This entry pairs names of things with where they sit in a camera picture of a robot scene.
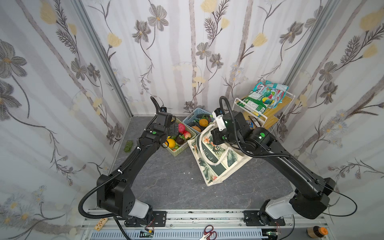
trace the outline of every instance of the chip bag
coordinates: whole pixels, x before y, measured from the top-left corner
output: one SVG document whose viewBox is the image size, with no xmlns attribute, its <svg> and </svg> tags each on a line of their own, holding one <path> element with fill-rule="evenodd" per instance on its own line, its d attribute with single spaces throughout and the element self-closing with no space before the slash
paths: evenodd
<svg viewBox="0 0 384 240">
<path fill-rule="evenodd" d="M 281 103 L 285 97 L 287 90 L 288 86 L 267 80 L 265 84 L 258 83 L 243 101 L 256 111 L 263 113 L 267 108 L 277 107 L 277 104 Z M 238 105 L 259 116 L 258 112 L 253 111 L 243 103 L 238 103 Z"/>
</svg>

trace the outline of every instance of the green block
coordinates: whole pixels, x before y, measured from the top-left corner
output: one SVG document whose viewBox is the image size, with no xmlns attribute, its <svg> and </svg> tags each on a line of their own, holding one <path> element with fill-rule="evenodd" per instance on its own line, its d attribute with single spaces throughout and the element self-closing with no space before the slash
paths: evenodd
<svg viewBox="0 0 384 240">
<path fill-rule="evenodd" d="M 124 152 L 130 152 L 132 149 L 133 141 L 128 140 L 124 147 Z"/>
</svg>

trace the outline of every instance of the floral wallpaper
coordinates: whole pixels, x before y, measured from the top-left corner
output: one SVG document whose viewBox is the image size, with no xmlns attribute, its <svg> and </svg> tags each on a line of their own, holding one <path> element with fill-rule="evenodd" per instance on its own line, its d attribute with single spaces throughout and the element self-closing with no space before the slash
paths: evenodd
<svg viewBox="0 0 384 240">
<path fill-rule="evenodd" d="M 339 240 L 382 236 L 383 64 L 383 2 L 341 1 L 290 86 L 298 99 L 274 133 L 307 167 L 332 177 L 336 191 L 356 201 L 350 217 L 325 215 Z M 325 213 L 354 210 L 347 198 L 330 197 Z"/>
<path fill-rule="evenodd" d="M 70 2 L 0 5 L 2 238 L 75 239 L 129 119 Z"/>
<path fill-rule="evenodd" d="M 283 83 L 324 0 L 82 0 L 134 114 L 209 111 Z"/>
</svg>

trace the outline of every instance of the white rope handle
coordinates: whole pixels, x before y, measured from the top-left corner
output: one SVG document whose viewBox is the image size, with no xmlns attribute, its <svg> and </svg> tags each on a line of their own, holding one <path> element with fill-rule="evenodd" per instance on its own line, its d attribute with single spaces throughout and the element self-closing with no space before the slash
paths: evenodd
<svg viewBox="0 0 384 240">
<path fill-rule="evenodd" d="M 203 137 L 203 135 L 208 132 L 216 123 L 216 120 L 213 121 L 213 124 L 209 125 L 208 127 L 206 127 L 201 133 L 200 133 L 200 140 L 199 140 L 199 149 L 200 149 L 200 152 L 201 152 L 201 157 L 209 164 L 209 165 L 212 165 L 212 166 L 217 166 L 219 165 L 223 160 L 224 158 L 227 156 L 228 154 L 228 151 L 231 149 L 231 147 L 229 146 L 225 151 L 224 153 L 221 155 L 220 159 L 217 161 L 217 162 L 212 162 L 211 160 L 209 160 L 205 154 L 204 154 L 204 151 L 203 151 L 203 147 L 201 146 L 201 137 Z"/>
</svg>

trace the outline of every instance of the blue plastic basket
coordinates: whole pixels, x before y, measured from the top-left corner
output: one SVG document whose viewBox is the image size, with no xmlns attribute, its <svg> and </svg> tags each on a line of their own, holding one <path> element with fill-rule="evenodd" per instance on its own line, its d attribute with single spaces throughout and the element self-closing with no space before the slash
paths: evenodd
<svg viewBox="0 0 384 240">
<path fill-rule="evenodd" d="M 202 109 L 202 108 L 196 108 L 195 110 L 193 110 L 193 112 L 191 114 L 189 114 L 184 120 L 183 120 L 183 123 L 186 124 L 186 125 L 189 125 L 190 123 L 193 122 L 193 120 L 195 118 L 197 118 L 197 115 L 199 114 L 208 114 L 208 115 L 211 115 L 212 113 Z"/>
</svg>

